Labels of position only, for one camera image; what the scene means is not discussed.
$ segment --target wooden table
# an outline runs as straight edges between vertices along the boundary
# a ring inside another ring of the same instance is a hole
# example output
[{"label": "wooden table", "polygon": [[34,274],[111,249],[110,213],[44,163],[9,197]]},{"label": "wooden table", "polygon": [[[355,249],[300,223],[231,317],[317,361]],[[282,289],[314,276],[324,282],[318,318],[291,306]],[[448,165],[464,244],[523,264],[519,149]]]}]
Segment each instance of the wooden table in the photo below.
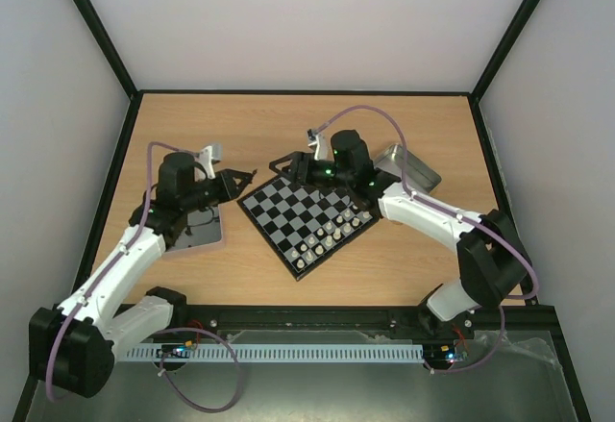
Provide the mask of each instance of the wooden table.
[{"label": "wooden table", "polygon": [[[259,186],[273,176],[270,161],[308,149],[308,128],[356,104],[395,117],[409,150],[442,176],[435,197],[474,211],[496,207],[465,97],[147,94],[94,266],[116,244],[141,201],[149,141],[193,151],[221,142],[224,158],[218,167],[258,169],[253,186]],[[325,132],[331,138],[341,129],[357,129],[373,156],[398,142],[393,128],[373,112],[348,114]],[[158,149],[154,164],[166,153]],[[297,283],[237,203],[224,205],[223,225],[223,250],[157,261],[127,302],[162,285],[186,294],[191,304],[416,305],[438,284],[458,277],[454,254],[409,227],[381,221]]]}]

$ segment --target purple cable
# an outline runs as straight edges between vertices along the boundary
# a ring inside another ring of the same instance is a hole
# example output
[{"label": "purple cable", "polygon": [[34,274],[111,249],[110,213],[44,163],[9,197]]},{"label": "purple cable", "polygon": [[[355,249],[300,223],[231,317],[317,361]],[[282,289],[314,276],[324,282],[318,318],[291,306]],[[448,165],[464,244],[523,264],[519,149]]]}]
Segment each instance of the purple cable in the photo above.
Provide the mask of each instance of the purple cable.
[{"label": "purple cable", "polygon": [[[318,134],[318,133],[324,131],[325,129],[327,129],[331,124],[333,124],[333,122],[335,122],[337,119],[342,117],[344,114],[347,114],[349,112],[353,112],[355,110],[369,110],[371,112],[377,112],[378,114],[384,116],[391,123],[391,125],[397,131],[397,134],[400,136],[400,142],[402,143],[402,146],[404,147],[404,163],[406,163],[407,162],[407,145],[406,145],[406,138],[404,137],[404,133],[402,132],[402,129],[401,129],[400,125],[395,121],[395,119],[393,119],[393,117],[389,113],[381,110],[380,108],[371,107],[369,105],[355,105],[353,107],[347,108],[346,110],[336,114],[329,121],[325,122],[322,126],[320,126],[318,129],[316,129],[315,134]],[[404,191],[408,194],[408,196],[412,195],[412,191],[416,191],[414,189],[411,189],[408,186],[408,184],[406,183],[406,168],[405,167],[402,167],[402,187],[404,188]],[[421,194],[415,195],[414,199],[417,200],[419,203],[424,204],[428,208],[432,208],[435,211],[442,212],[445,215],[448,215],[448,216],[453,217],[453,218],[457,217],[456,212],[451,211],[449,209],[446,209],[446,208],[444,208],[444,207],[442,207],[442,206],[440,206],[440,205],[438,205],[436,203],[433,203],[431,200],[423,197]],[[526,299],[530,299],[532,297],[535,297],[535,295],[538,293],[538,289],[540,287],[540,284],[538,284],[538,277],[536,276],[536,272],[531,267],[529,262],[519,253],[519,251],[517,251],[503,237],[501,237],[497,233],[493,232],[492,230],[488,229],[487,227],[482,225],[480,222],[476,222],[476,221],[474,221],[471,218],[468,218],[466,216],[461,216],[461,221],[463,221],[463,222],[465,222],[465,223],[467,223],[469,225],[472,225],[474,228],[480,230],[481,232],[485,233],[486,235],[491,237],[493,240],[498,242],[502,247],[505,248],[506,251],[508,251],[515,259],[517,259],[517,261],[519,261],[519,263],[521,263],[523,265],[523,267],[528,271],[529,278],[531,279],[531,284],[532,284],[531,292],[528,293],[528,294],[522,294],[522,295],[510,294],[510,295],[506,296],[506,298],[507,299],[515,299],[515,300],[526,300]]]},{"label": "purple cable", "polygon": [[[155,146],[161,146],[162,148],[166,148],[171,151],[181,151],[183,153],[189,153],[190,155],[196,156],[196,153],[192,151],[182,150],[180,148],[176,148],[175,146],[167,145],[166,143],[161,143],[159,141],[152,141],[147,145],[147,187],[145,188],[145,201],[143,203],[143,214],[141,215],[141,219],[138,223],[138,227],[136,229],[135,234],[130,240],[126,243],[126,249],[130,249],[133,244],[135,244],[136,240],[141,233],[143,233],[143,228],[145,227],[145,221],[147,220],[147,213],[150,209],[150,203],[152,201],[152,150]],[[111,269],[115,266],[115,264],[122,258],[124,253],[117,253],[115,256],[107,263],[107,265],[99,272],[95,273],[96,279],[92,282],[89,288],[84,293],[84,298],[87,300],[91,295],[94,289],[100,285],[103,279],[107,276],[107,274],[111,271]],[[54,394],[53,388],[53,377],[54,377],[54,367],[56,365],[56,358],[58,357],[58,351],[60,350],[60,344],[62,343],[62,339],[66,334],[66,330],[70,325],[70,322],[75,318],[79,310],[81,309],[82,304],[77,304],[73,308],[73,310],[66,316],[64,322],[62,323],[58,334],[56,335],[56,339],[51,347],[51,351],[49,352],[49,360],[47,361],[47,369],[45,371],[45,393],[47,394],[47,399],[52,403],[56,403],[60,398],[56,398]]]},{"label": "purple cable", "polygon": [[159,375],[164,376],[164,378],[171,385],[171,388],[173,388],[173,390],[175,391],[177,396],[184,403],[186,403],[188,406],[190,406],[194,410],[198,410],[200,412],[206,412],[207,414],[216,414],[217,412],[223,412],[225,410],[229,410],[230,408],[232,408],[237,403],[237,401],[239,401],[239,398],[241,398],[241,394],[243,393],[245,376],[243,374],[243,371],[241,370],[241,367],[239,366],[239,360],[237,359],[237,353],[233,350],[233,348],[231,347],[229,342],[227,342],[220,335],[216,335],[214,333],[211,333],[210,331],[206,331],[205,329],[199,329],[199,328],[171,328],[171,329],[164,329],[162,331],[158,331],[156,333],[156,335],[158,335],[158,334],[170,334],[170,333],[197,333],[197,334],[207,335],[207,336],[213,338],[220,345],[223,345],[229,351],[229,354],[231,355],[231,358],[233,358],[234,367],[237,370],[237,385],[235,386],[233,397],[231,398],[229,403],[227,403],[226,405],[224,405],[224,406],[222,406],[220,408],[206,408],[204,406],[197,405],[193,401],[189,400],[188,397],[185,396],[182,393],[182,391],[177,388],[177,386],[175,385],[175,383],[173,382],[173,380],[169,376],[168,372],[166,372],[166,370],[164,369],[164,360],[169,355],[168,353],[165,353],[164,355],[162,355],[162,358],[161,358],[160,363],[159,363],[159,370],[160,370]]},{"label": "purple cable", "polygon": [[459,367],[456,369],[433,369],[426,361],[424,361],[425,367],[427,367],[433,374],[456,374],[458,372],[471,371],[472,369],[476,369],[491,360],[491,357],[493,357],[496,353],[496,350],[498,350],[498,347],[500,347],[500,344],[502,344],[502,339],[504,338],[504,309],[502,308],[502,305],[498,305],[498,310],[500,311],[500,333],[498,334],[496,343],[484,357],[469,366]]}]

